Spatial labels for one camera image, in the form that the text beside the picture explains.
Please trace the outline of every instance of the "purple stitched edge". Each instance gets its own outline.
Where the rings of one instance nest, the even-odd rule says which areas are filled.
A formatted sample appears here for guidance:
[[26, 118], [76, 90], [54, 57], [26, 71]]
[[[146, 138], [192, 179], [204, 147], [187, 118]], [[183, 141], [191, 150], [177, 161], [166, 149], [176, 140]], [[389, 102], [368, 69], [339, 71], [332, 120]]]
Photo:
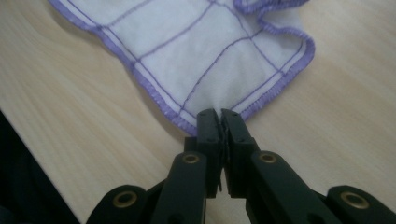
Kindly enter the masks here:
[[184, 130], [186, 133], [190, 135], [196, 135], [196, 127], [177, 115], [177, 113], [165, 102], [157, 90], [155, 90], [154, 86], [138, 70], [134, 68], [134, 64], [130, 62], [120, 47], [118, 47], [101, 29], [98, 29], [95, 26], [90, 26], [85, 21], [82, 21], [59, 0], [49, 0], [49, 2], [78, 28], [90, 31], [99, 36], [107, 48], [119, 57], [124, 66], [130, 69], [137, 82], [148, 92], [148, 95], [158, 105], [166, 118], [174, 123], [177, 127]]
[[[265, 12], [272, 10], [280, 10], [287, 7], [297, 7], [302, 5], [307, 0], [299, 0], [299, 1], [287, 1], [285, 3], [279, 4], [275, 7], [268, 7], [261, 10], [260, 18]], [[75, 24], [77, 27], [83, 30], [87, 30], [98, 35], [104, 44], [115, 54], [117, 55], [122, 63], [127, 66], [136, 77], [136, 80], [139, 82], [141, 86], [148, 92], [148, 95], [154, 100], [154, 102], [159, 106], [164, 115], [177, 127], [184, 130], [186, 133], [190, 135], [196, 135], [196, 127], [192, 124], [184, 120], [182, 117], [177, 115], [175, 112], [161, 97], [161, 95], [155, 90], [152, 84], [137, 70], [134, 68], [134, 64], [130, 62], [128, 57], [124, 54], [124, 52], [98, 27], [90, 26], [84, 21], [82, 21], [79, 17], [73, 14], [67, 7], [64, 6], [60, 0], [49, 0], [49, 2], [69, 21]], [[265, 3], [271, 2], [271, 0], [264, 0], [254, 3], [253, 5], [244, 6], [241, 0], [234, 0], [234, 6], [238, 8], [243, 13], [252, 13], [260, 9], [260, 7], [264, 6]], [[263, 108], [269, 102], [271, 102], [276, 96], [278, 96], [281, 91], [297, 76], [299, 72], [301, 72], [304, 68], [306, 68], [309, 63], [312, 61], [315, 54], [315, 44], [313, 39], [307, 35], [305, 32], [301, 30], [297, 30], [291, 27], [287, 28], [276, 28], [270, 23], [259, 20], [261, 26], [264, 30], [268, 31], [274, 35], [281, 34], [290, 34], [299, 36], [301, 39], [306, 41], [306, 50], [303, 57], [298, 60], [268, 92], [263, 94], [257, 101], [253, 102], [250, 106], [248, 106], [245, 110], [241, 112], [241, 116], [243, 119], [248, 119], [255, 112]]]

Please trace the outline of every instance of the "purple grid line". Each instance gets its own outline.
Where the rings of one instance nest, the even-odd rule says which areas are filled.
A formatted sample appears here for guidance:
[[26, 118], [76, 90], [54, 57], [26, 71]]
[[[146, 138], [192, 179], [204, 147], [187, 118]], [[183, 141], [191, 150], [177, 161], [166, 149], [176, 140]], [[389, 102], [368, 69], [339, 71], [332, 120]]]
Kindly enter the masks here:
[[[288, 64], [303, 48], [303, 44], [304, 42], [301, 42], [300, 47], [298, 48], [298, 50], [291, 55], [291, 57], [280, 67], [280, 71], [282, 71], [282, 69], [286, 66], [286, 64]], [[267, 84], [276, 74], [278, 74], [279, 71], [276, 71], [275, 73], [273, 73], [265, 82], [263, 82], [259, 87], [257, 87], [256, 89], [254, 89], [254, 91], [252, 91], [249, 95], [247, 95], [246, 97], [244, 97], [242, 100], [240, 100], [236, 105], [233, 105], [231, 107], [231, 110], [233, 110], [234, 108], [236, 108], [237, 106], [239, 106], [240, 104], [242, 104], [247, 98], [249, 98], [251, 95], [253, 95], [256, 91], [258, 91], [259, 89], [261, 89], [263, 86], [265, 86], [265, 84]]]
[[124, 12], [120, 16], [118, 16], [114, 21], [112, 21], [111, 23], [109, 23], [108, 25], [105, 25], [105, 26], [106, 27], [110, 27], [110, 26], [115, 25], [116, 23], [118, 23], [121, 20], [123, 20], [125, 17], [131, 15], [133, 12], [137, 11], [139, 8], [147, 5], [150, 2], [152, 2], [152, 0], [147, 0], [147, 1], [144, 1], [144, 2], [141, 2], [141, 3], [137, 4], [136, 6], [128, 9], [126, 12]]
[[180, 111], [178, 112], [178, 114], [180, 114], [181, 111], [183, 111], [183, 110], [186, 111], [186, 109], [185, 109], [186, 103], [190, 100], [192, 95], [195, 93], [195, 91], [198, 88], [199, 84], [201, 84], [202, 79], [208, 74], [208, 72], [218, 62], [218, 60], [221, 58], [221, 56], [224, 54], [224, 52], [227, 51], [227, 49], [229, 49], [230, 47], [234, 46], [236, 43], [238, 43], [240, 41], [251, 40], [251, 38], [255, 37], [256, 35], [258, 35], [261, 32], [262, 32], [262, 29], [260, 31], [258, 31], [256, 34], [252, 35], [252, 36], [245, 36], [245, 37], [239, 38], [239, 39], [235, 40], [234, 42], [232, 42], [231, 44], [229, 44], [227, 47], [225, 47], [224, 50], [222, 50], [221, 53], [218, 55], [218, 57], [215, 59], [215, 61], [212, 64], [210, 64], [209, 67], [206, 68], [204, 73], [198, 78], [197, 82], [195, 83], [195, 85], [193, 86], [193, 88], [190, 91], [189, 95], [187, 96], [186, 100], [184, 101], [183, 106], [180, 108]]
[[[96, 21], [94, 21], [90, 16], [88, 16], [86, 13], [84, 13], [84, 12], [82, 12], [75, 4], [73, 4], [72, 2], [71, 2], [71, 0], [67, 0], [67, 2], [68, 3], [70, 3], [70, 5], [72, 5], [76, 10], [78, 10], [78, 12], [80, 12], [83, 16], [85, 16], [89, 21], [91, 21], [93, 24], [96, 24], [96, 25], [99, 25], [100, 26], [100, 24], [99, 23], [97, 23]], [[120, 43], [123, 45], [123, 46], [125, 46], [124, 45], [124, 43], [120, 40], [120, 38], [110, 29], [110, 28], [106, 28], [111, 34], [113, 34], [116, 38], [117, 38], [117, 40], [118, 41], [120, 41]], [[127, 52], [128, 53], [130, 53], [131, 54], [131, 56], [133, 56], [135, 59], [136, 59], [136, 57], [132, 54], [132, 52], [129, 50], [129, 49], [127, 49], [127, 48], [125, 48], [126, 50], [127, 50]], [[143, 63], [141, 63], [141, 62], [139, 62], [141, 65], [142, 65], [142, 67], [148, 72], [148, 74], [151, 76], [151, 78], [155, 81], [155, 83], [158, 85], [158, 87], [160, 87], [160, 89], [163, 91], [163, 92], [165, 92], [167, 95], [168, 95], [168, 97], [176, 104], [176, 105], [178, 105], [178, 106], [181, 106], [173, 97], [172, 97], [172, 95], [168, 92], [168, 91], [166, 91], [165, 90], [165, 88], [158, 82], [158, 80], [157, 80], [157, 78], [155, 78], [155, 76], [151, 73], [151, 71], [149, 71], [148, 69], [147, 69], [147, 67], [143, 64]]]
[[[247, 35], [249, 35], [247, 29], [245, 29], [245, 27], [244, 27], [244, 24], [241, 22], [241, 19], [238, 17], [238, 15], [236, 15], [236, 13], [232, 9], [230, 9], [227, 5], [220, 4], [216, 1], [215, 1], [215, 4], [219, 7], [225, 7], [226, 9], [228, 9], [228, 11], [238, 19], [239, 25], [245, 31], [245, 33]], [[257, 46], [256, 42], [254, 42], [253, 39], [250, 39], [250, 41], [253, 43], [254, 48], [256, 48], [256, 50], [260, 53], [260, 55], [264, 58], [265, 61], [267, 61], [277, 72], [283, 73], [283, 71], [281, 69], [276, 67], [276, 65], [273, 62], [271, 62], [271, 60], [269, 60], [269, 58], [264, 54], [264, 52], [262, 52], [262, 50], [259, 48], [259, 46]]]
[[165, 47], [166, 45], [170, 44], [171, 42], [175, 41], [176, 39], [178, 39], [179, 37], [181, 37], [182, 35], [186, 34], [190, 29], [192, 29], [192, 27], [194, 27], [199, 21], [202, 20], [202, 18], [206, 15], [207, 11], [212, 8], [213, 6], [213, 2], [211, 2], [209, 4], [209, 6], [207, 6], [207, 8], [204, 10], [204, 12], [192, 23], [190, 24], [187, 28], [185, 28], [184, 30], [182, 30], [180, 33], [178, 33], [177, 35], [172, 36], [171, 38], [169, 38], [168, 40], [166, 40], [165, 42], [161, 43], [159, 46], [155, 47], [154, 49], [150, 50], [149, 52], [143, 54], [142, 56], [140, 56], [140, 58], [138, 59], [138, 61], [140, 62], [143, 58], [149, 56], [150, 54], [153, 54], [155, 51], [157, 51], [158, 49], [161, 49], [163, 47]]

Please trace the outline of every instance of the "wooden table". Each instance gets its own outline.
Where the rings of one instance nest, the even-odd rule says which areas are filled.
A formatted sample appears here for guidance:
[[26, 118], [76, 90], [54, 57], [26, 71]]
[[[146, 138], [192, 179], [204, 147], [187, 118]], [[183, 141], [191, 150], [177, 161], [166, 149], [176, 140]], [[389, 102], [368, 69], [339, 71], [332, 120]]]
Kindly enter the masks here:
[[[396, 1], [312, 1], [314, 61], [247, 122], [312, 189], [366, 190], [396, 211]], [[0, 2], [0, 106], [81, 222], [111, 189], [166, 178], [185, 134], [93, 35], [47, 1]], [[208, 200], [206, 223], [248, 223]]]

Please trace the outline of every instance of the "light wood surface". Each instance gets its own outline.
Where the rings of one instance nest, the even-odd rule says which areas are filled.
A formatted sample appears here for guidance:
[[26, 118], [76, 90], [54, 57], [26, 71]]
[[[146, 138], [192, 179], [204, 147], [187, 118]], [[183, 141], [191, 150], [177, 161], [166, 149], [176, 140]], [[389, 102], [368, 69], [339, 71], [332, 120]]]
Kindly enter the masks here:
[[[351, 185], [396, 211], [396, 1], [312, 1], [314, 61], [247, 122], [312, 189]], [[47, 1], [0, 2], [0, 106], [75, 215], [111, 189], [166, 178], [185, 134], [119, 60]], [[206, 223], [248, 223], [208, 200]]]

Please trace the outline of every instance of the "white cloth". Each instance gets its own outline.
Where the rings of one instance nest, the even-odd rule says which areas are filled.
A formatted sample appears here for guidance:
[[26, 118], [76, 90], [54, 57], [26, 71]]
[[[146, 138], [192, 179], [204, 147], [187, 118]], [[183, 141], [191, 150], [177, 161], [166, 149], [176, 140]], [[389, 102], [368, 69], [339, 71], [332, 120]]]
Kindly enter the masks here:
[[49, 0], [97, 34], [165, 116], [196, 134], [201, 110], [247, 119], [311, 62], [306, 0]]

